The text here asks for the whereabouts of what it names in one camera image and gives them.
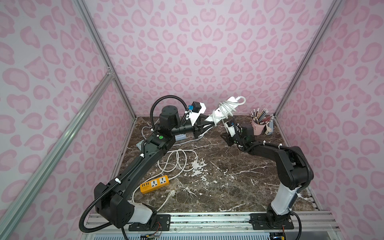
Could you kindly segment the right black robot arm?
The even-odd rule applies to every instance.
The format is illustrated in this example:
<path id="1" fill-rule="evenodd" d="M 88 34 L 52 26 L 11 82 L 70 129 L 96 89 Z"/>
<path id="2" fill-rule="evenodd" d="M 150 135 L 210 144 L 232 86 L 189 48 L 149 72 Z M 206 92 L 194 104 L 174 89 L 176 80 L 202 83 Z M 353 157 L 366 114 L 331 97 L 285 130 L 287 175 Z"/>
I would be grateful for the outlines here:
<path id="1" fill-rule="evenodd" d="M 221 134 L 228 146 L 237 145 L 243 153 L 267 158 L 276 163 L 280 185 L 267 208 L 267 214 L 277 218 L 288 216 L 299 193 L 314 179 L 314 172 L 300 147 L 287 147 L 257 141 L 251 125 L 240 126 L 233 121 L 225 123 Z"/>

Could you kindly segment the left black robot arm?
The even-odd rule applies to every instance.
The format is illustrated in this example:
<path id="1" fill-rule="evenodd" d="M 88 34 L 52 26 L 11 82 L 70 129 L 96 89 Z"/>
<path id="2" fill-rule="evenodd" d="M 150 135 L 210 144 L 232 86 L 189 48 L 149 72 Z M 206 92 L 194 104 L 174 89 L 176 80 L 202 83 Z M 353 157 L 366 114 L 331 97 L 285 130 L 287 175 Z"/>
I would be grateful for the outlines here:
<path id="1" fill-rule="evenodd" d="M 163 107 L 159 123 L 154 121 L 156 106 L 166 100 L 175 99 L 184 107 L 181 117 L 175 106 Z M 157 99 L 150 109 L 152 134 L 141 144 L 141 153 L 115 179 L 107 184 L 99 183 L 94 189 L 94 201 L 86 208 L 79 220 L 79 229 L 83 233 L 94 233 L 109 226 L 125 231 L 126 225 L 142 225 L 145 230 L 161 227 L 157 221 L 157 210 L 133 200 L 134 191 L 140 180 L 151 167 L 159 161 L 175 144 L 176 135 L 193 133 L 202 136 L 218 122 L 227 117 L 221 110 L 205 114 L 205 105 L 193 102 L 188 106 L 184 100 L 175 95 Z"/>

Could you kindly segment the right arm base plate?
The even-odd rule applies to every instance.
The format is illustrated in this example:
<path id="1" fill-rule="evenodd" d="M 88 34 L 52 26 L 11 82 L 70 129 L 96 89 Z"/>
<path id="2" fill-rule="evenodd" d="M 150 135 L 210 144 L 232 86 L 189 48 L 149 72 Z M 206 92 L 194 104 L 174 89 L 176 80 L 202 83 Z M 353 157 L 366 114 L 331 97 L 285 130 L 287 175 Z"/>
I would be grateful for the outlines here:
<path id="1" fill-rule="evenodd" d="M 293 230 L 294 224 L 289 214 L 275 215 L 272 212 L 250 214 L 249 224 L 253 230 Z"/>

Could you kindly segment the white power strip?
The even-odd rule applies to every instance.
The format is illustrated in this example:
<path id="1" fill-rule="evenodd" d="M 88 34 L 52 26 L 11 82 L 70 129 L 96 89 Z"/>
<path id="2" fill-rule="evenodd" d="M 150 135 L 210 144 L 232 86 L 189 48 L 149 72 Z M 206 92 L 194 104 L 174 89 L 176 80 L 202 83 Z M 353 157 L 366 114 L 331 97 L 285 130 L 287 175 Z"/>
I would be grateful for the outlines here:
<path id="1" fill-rule="evenodd" d="M 225 127 L 224 120 L 228 119 L 229 117 L 233 117 L 234 112 L 236 112 L 236 108 L 240 105 L 243 105 L 245 102 L 246 100 L 242 96 L 236 98 L 230 97 L 228 100 L 220 102 L 218 108 L 212 111 L 209 116 L 211 116 L 213 119 L 218 120 L 217 124 L 222 122 Z"/>

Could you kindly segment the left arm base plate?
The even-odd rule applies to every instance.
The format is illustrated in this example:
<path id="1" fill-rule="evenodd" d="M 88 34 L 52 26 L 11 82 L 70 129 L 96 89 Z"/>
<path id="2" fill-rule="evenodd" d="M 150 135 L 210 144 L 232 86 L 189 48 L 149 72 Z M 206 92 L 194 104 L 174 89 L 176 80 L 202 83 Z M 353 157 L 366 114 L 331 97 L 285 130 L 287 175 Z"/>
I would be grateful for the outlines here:
<path id="1" fill-rule="evenodd" d="M 154 231 L 169 231 L 171 224 L 171 215 L 156 214 L 145 223 L 133 223 L 129 226 L 129 232 L 154 232 Z"/>

